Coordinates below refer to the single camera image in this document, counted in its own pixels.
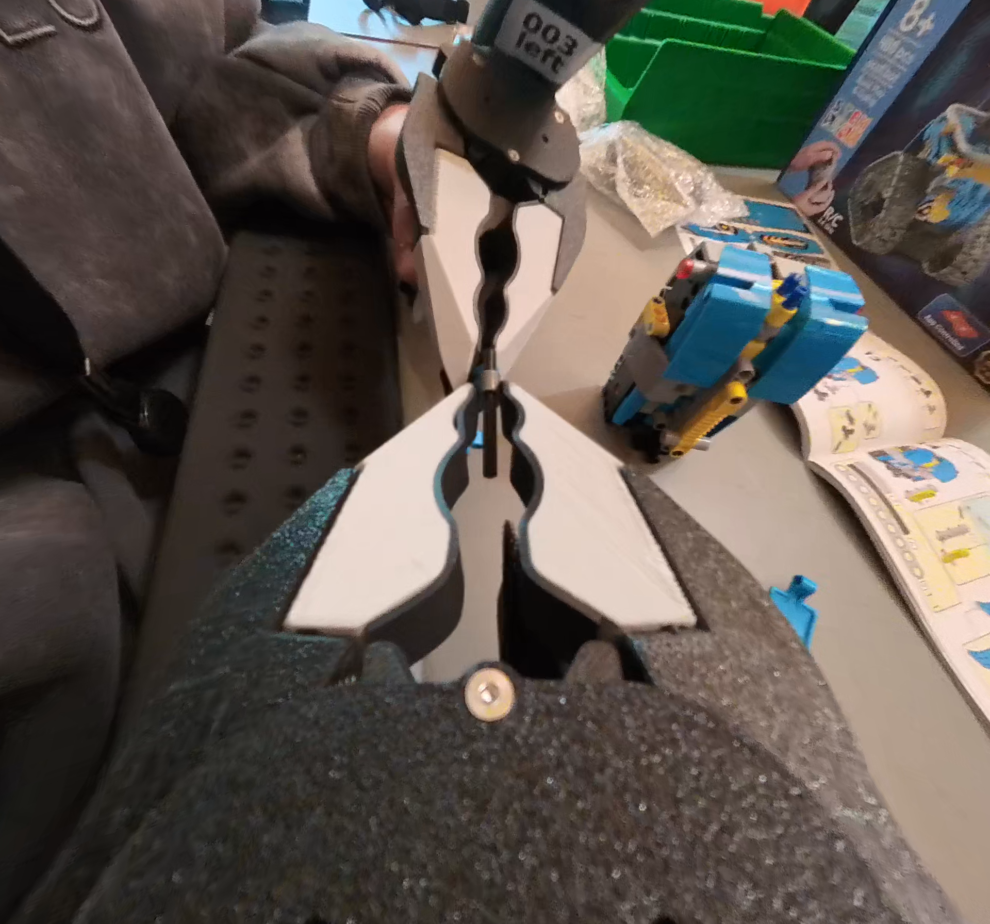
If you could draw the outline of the white instruction booklet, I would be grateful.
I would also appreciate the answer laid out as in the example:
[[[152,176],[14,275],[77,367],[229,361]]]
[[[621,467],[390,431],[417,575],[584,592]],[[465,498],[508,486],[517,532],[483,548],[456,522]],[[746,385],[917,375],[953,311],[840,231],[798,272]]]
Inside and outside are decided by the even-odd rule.
[[[866,332],[791,408],[807,467],[848,501],[932,647],[989,720],[989,458],[942,391]]]

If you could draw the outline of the black round knob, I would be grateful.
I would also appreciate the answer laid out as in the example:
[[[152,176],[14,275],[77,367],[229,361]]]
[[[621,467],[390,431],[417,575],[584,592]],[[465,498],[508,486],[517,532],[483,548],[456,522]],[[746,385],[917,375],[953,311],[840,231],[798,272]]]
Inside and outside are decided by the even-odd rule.
[[[187,427],[187,408],[175,394],[158,387],[139,392],[138,411],[130,435],[144,453],[162,458],[179,456]]]

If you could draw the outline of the person's left hand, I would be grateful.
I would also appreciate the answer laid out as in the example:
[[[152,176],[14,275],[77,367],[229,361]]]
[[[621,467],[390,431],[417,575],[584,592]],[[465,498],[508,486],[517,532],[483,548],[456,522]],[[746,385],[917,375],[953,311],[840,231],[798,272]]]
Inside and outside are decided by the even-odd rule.
[[[398,171],[398,148],[408,104],[392,104],[375,120],[369,133],[367,162],[387,223],[392,263],[400,287],[418,290],[415,250],[418,219]]]

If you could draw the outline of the green plastic bin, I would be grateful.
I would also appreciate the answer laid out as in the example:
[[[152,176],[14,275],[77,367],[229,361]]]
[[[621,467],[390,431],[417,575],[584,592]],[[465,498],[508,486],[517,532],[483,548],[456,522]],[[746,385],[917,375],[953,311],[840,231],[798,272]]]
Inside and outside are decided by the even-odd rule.
[[[610,122],[635,122],[703,163],[780,170],[855,51],[786,9],[651,0],[605,48]]]

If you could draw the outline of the blue yellow toy brick model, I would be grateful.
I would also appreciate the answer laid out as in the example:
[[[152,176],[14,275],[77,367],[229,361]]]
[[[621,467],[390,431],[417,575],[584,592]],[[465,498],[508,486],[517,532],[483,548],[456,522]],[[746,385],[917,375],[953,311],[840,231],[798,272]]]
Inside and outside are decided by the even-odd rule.
[[[754,244],[688,253],[649,299],[602,389],[607,423],[649,463],[679,460],[756,403],[790,407],[868,329],[859,286]]]

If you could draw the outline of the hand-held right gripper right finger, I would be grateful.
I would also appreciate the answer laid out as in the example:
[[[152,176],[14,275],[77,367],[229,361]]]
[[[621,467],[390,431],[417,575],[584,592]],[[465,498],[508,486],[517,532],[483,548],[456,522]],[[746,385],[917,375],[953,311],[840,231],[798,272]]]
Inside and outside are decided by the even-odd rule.
[[[625,464],[519,386],[506,386],[510,481],[502,659],[573,659],[587,642],[691,631],[697,612]]]

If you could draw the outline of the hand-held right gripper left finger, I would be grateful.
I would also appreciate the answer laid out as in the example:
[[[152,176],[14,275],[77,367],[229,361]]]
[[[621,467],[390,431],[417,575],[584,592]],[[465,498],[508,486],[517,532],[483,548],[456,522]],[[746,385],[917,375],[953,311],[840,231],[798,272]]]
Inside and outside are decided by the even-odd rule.
[[[356,469],[283,620],[296,634],[388,642],[417,665],[452,634],[464,571],[452,514],[478,402],[465,385]]]

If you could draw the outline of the thin black axle rod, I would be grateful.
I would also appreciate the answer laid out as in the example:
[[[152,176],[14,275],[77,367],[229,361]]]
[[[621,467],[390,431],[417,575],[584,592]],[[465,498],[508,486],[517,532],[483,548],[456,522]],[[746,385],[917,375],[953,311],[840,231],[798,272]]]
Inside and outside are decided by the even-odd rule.
[[[481,352],[481,370],[478,377],[482,431],[482,472],[492,480],[498,474],[498,419],[500,408],[501,373],[497,351],[494,347]]]

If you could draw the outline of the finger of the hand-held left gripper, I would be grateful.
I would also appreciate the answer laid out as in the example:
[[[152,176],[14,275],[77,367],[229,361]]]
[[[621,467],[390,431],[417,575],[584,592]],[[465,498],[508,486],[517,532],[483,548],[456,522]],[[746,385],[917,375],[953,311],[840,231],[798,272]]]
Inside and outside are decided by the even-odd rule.
[[[513,368],[550,307],[562,219],[541,203],[520,204],[512,233],[516,262],[503,287],[504,319],[494,341],[500,370]]]
[[[442,371],[450,386],[462,386],[471,381],[482,336],[485,272],[478,240],[490,218],[492,191],[452,152],[436,151],[435,167],[435,221],[419,240],[417,269]]]

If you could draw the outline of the printed paper sheet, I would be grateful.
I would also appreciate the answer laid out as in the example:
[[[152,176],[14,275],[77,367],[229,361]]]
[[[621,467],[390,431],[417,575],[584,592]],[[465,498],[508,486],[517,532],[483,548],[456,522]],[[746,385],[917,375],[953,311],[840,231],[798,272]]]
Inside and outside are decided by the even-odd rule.
[[[717,259],[724,247],[734,246],[767,255],[782,273],[814,265],[837,269],[832,256],[812,232],[804,217],[789,204],[744,199],[747,213],[711,225],[681,223],[674,231],[687,253],[705,247]]]

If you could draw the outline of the person's left forearm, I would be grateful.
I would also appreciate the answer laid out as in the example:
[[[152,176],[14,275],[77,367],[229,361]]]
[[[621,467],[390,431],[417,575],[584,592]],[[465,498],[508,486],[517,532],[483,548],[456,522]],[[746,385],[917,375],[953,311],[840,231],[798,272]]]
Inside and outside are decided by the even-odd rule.
[[[372,136],[411,97],[380,52],[326,28],[285,24],[211,61],[171,131],[217,212],[280,202],[384,228],[393,197],[375,176]]]

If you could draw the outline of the grey desk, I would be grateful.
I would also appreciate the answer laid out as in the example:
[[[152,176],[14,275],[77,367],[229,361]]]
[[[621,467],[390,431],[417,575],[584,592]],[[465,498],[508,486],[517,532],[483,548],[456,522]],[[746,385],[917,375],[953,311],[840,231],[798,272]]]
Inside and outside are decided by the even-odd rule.
[[[672,231],[650,240],[596,191],[588,195],[581,254],[526,343],[515,381],[620,459],[627,436],[602,418],[600,387],[638,311],[666,281],[681,246]],[[870,330],[919,364],[947,400],[950,437],[988,453],[988,393],[934,339],[821,236],[860,286]],[[412,422],[442,396],[439,357],[425,318],[399,299],[404,414]],[[707,452],[653,469],[652,479],[709,531],[763,588],[796,573],[819,585],[813,655],[873,781],[903,834],[968,922],[988,922],[987,726],[915,624],[859,519],[810,472],[789,410],[750,411]],[[497,650],[500,536],[522,507],[506,477],[486,481],[477,453],[454,517],[467,593],[451,637],[414,669],[428,682],[457,678]]]

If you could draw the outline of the dark blue toy kit box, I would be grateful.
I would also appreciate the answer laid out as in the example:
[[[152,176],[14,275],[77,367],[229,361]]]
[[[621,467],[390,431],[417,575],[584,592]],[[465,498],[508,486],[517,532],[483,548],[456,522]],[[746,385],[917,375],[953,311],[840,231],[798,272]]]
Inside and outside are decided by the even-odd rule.
[[[891,0],[778,188],[989,386],[989,0]]]

